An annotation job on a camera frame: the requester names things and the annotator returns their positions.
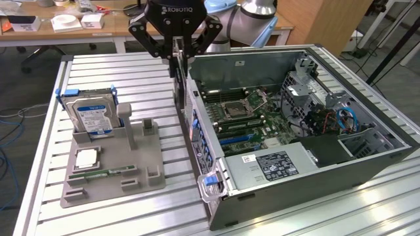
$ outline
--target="hard drive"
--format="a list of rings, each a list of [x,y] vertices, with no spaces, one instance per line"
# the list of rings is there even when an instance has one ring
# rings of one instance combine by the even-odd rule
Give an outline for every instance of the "hard drive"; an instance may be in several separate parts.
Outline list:
[[[87,132],[92,138],[101,138],[112,134],[113,128],[121,127],[115,88],[68,89],[60,96],[60,102],[76,132]]]

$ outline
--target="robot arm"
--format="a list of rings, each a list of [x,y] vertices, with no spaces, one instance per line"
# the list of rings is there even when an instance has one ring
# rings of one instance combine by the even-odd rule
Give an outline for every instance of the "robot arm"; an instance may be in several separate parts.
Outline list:
[[[163,43],[159,43],[147,32],[148,22],[163,35]],[[192,35],[203,22],[205,29],[193,41]],[[153,57],[168,60],[173,77],[176,63],[173,40],[183,39],[183,69],[187,72],[188,60],[205,52],[221,27],[220,21],[208,16],[200,0],[147,0],[144,13],[129,21],[128,31]]]

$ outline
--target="wooden desk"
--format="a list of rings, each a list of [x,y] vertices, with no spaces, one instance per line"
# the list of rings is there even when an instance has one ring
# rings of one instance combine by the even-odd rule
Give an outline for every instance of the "wooden desk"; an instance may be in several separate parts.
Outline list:
[[[97,0],[92,2],[111,9],[123,9],[127,5],[136,4],[136,0]],[[41,27],[37,32],[15,32],[13,30],[4,32],[3,35],[0,35],[0,47],[113,42],[117,53],[125,53],[124,42],[136,41],[128,32],[129,17],[123,11],[116,11],[104,16],[105,23],[103,29],[84,29],[65,33],[55,33],[49,20],[57,12],[64,11],[65,8],[59,6],[39,7],[36,2],[23,2],[21,8],[28,15],[36,15],[41,18]],[[273,30],[275,36],[271,41],[276,41],[276,45],[285,45],[293,25],[280,14],[276,15],[279,21]],[[148,24],[148,32],[153,35],[155,39],[163,39],[151,24]]]

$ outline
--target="desk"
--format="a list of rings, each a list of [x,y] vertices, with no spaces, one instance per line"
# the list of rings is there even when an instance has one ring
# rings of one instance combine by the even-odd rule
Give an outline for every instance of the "desk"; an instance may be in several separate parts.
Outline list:
[[[413,122],[324,48],[312,45],[312,49],[419,142],[420,128]],[[332,91],[343,90],[321,67],[317,72]],[[73,124],[52,93],[15,236],[408,235],[420,229],[416,151],[365,184],[211,232],[181,136],[168,66],[148,53],[75,56],[61,62],[55,89],[100,89],[111,84],[119,89],[120,103],[132,105],[132,122],[153,118],[159,124],[167,187],[60,207]]]
[[[111,9],[123,9],[127,5],[136,3],[135,0],[92,2]],[[28,15],[37,15],[43,19],[40,30],[37,32],[15,32],[13,30],[4,32],[3,35],[0,35],[0,47],[113,42],[117,53],[125,53],[124,42],[136,41],[128,32],[129,17],[121,11],[104,16],[105,24],[103,29],[84,29],[80,31],[55,33],[49,19],[55,16],[55,12],[63,11],[64,8],[57,6],[39,7],[36,2],[24,2],[21,8]],[[276,15],[279,21],[273,35],[279,35],[276,45],[284,45],[293,25],[280,14]],[[163,39],[151,24],[148,24],[148,32],[155,39]]]

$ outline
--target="aluminum extrusion table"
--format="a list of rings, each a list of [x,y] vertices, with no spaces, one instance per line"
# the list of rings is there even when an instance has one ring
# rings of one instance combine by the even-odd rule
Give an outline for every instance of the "aluminum extrusion table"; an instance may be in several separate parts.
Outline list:
[[[312,48],[420,141],[413,122],[323,48]],[[329,89],[340,90],[325,71],[320,69],[319,73]],[[83,206],[60,207],[73,125],[52,94],[15,236],[420,234],[419,151],[361,186],[224,230],[209,231],[181,137],[167,66],[147,53],[75,56],[61,62],[55,88],[99,89],[111,84],[119,89],[119,101],[132,105],[131,120],[141,122],[143,118],[153,118],[159,124],[167,187]]]

